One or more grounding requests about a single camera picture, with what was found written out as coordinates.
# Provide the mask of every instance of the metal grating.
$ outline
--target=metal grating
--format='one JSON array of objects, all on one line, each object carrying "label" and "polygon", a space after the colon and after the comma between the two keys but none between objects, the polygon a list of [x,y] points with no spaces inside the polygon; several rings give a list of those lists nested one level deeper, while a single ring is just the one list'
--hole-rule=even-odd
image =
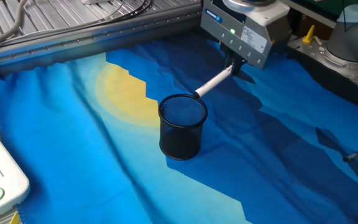
[{"label": "metal grating", "polygon": [[[20,31],[15,37],[97,21],[108,16],[122,4],[122,0],[116,1],[116,5],[113,7],[114,1],[85,5],[80,0],[28,0],[25,4],[24,19]],[[162,11],[180,7],[189,2],[197,2],[197,0],[159,0],[152,3],[147,11]],[[138,9],[142,3],[143,0],[126,0],[120,10],[112,16],[112,19]],[[12,27],[18,5],[18,0],[0,1],[0,35]]]},{"label": "metal grating", "polygon": [[[113,10],[114,1],[115,7],[123,4],[114,15],[118,20],[101,21]],[[29,0],[20,30],[0,44],[0,75],[87,57],[200,25],[201,0],[122,1],[88,5],[81,0]],[[18,0],[0,0],[0,35],[13,25],[12,14],[18,5]],[[100,22],[65,29],[92,21]],[[31,62],[16,63],[23,60]]]}]

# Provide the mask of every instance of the metal frame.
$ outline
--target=metal frame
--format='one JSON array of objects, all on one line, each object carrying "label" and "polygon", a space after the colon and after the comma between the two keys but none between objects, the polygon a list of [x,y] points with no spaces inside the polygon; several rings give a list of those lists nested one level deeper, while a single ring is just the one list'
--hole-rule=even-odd
[{"label": "metal frame", "polygon": [[[17,67],[14,70],[20,70],[20,67],[32,69],[74,59],[73,57],[64,58],[62,55],[66,53],[61,53],[61,51],[73,48],[81,52],[77,55],[85,57],[198,27],[201,16],[200,1],[188,0],[183,5],[161,9],[158,12],[147,11],[145,14],[117,23],[58,35],[40,33],[36,39],[32,40],[12,40],[8,42],[9,45],[0,47],[0,75],[8,72],[7,65],[14,64]],[[40,57],[44,55],[48,55],[46,58],[48,64],[45,64],[45,58],[40,60]],[[18,62],[24,60],[26,60],[25,65],[19,65]]]}]

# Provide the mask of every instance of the cable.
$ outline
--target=cable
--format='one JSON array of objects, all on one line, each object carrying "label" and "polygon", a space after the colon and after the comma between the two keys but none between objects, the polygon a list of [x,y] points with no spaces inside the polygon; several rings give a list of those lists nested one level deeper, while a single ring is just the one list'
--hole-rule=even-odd
[{"label": "cable", "polygon": [[348,29],[346,28],[346,13],[345,13],[345,0],[342,0],[342,10],[343,10],[343,21],[344,21],[344,30],[345,32],[349,31],[352,27],[358,25],[358,22],[351,25]]},{"label": "cable", "polygon": [[22,23],[22,11],[24,9],[24,4],[27,0],[21,0],[17,9],[16,9],[16,21],[13,24],[12,28],[8,30],[6,33],[0,35],[0,43],[4,42],[6,39],[10,38],[10,36],[14,35],[17,30],[20,28],[20,24]]},{"label": "cable", "polygon": [[[43,31],[38,31],[38,32],[34,32],[34,33],[31,33],[31,34],[27,34],[27,35],[23,35],[23,36],[20,36],[20,37],[16,37],[16,38],[12,38],[12,39],[9,39],[9,41],[12,41],[12,40],[16,40],[16,39],[19,39],[19,38],[23,38],[23,37],[31,37],[33,36],[34,34],[53,34],[53,33],[56,33],[56,32],[68,32],[68,31],[73,31],[75,29],[80,29],[80,28],[84,28],[84,27],[87,27],[87,26],[92,26],[92,25],[95,25],[99,22],[103,22],[103,21],[115,21],[116,19],[111,19],[111,17],[118,12],[118,10],[120,10],[120,8],[124,5],[125,1],[126,0],[122,0],[122,3],[121,5],[116,9],[114,10],[114,7],[115,7],[115,4],[116,4],[116,1],[118,0],[114,0],[114,4],[112,6],[112,9],[113,11],[106,17],[102,18],[102,19],[99,19],[97,21],[92,21],[92,22],[85,22],[83,24],[79,24],[77,26],[72,26],[72,27],[67,27],[67,28],[62,28],[62,29],[54,29],[54,30],[43,30]],[[12,36],[13,34],[16,33],[16,31],[19,29],[20,27],[20,24],[21,24],[21,21],[22,21],[22,11],[24,9],[24,4],[27,2],[27,0],[21,0],[18,7],[17,7],[17,10],[16,10],[16,21],[13,25],[13,27],[6,33],[4,33],[3,35],[0,35],[0,43],[4,42],[6,39],[8,39],[10,36]]]}]

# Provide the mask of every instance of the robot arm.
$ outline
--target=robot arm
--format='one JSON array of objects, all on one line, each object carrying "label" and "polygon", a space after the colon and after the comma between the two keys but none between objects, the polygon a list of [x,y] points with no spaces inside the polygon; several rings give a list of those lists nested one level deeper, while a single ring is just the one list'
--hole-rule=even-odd
[{"label": "robot arm", "polygon": [[245,62],[262,70],[287,47],[289,9],[276,0],[205,0],[201,27],[219,40],[224,68],[233,64],[232,74]]}]

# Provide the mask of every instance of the dark blue fabric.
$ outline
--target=dark blue fabric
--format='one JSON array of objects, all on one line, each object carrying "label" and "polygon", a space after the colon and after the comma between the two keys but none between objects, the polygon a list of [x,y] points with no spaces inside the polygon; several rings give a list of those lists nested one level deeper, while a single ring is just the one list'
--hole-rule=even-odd
[{"label": "dark blue fabric", "polygon": [[358,223],[358,161],[342,161],[358,150],[358,107],[296,61],[244,65],[252,83],[210,91],[200,153],[173,161],[158,129],[95,100],[104,60],[158,102],[223,65],[214,43],[183,34],[0,78],[2,141],[31,183],[26,223]]}]

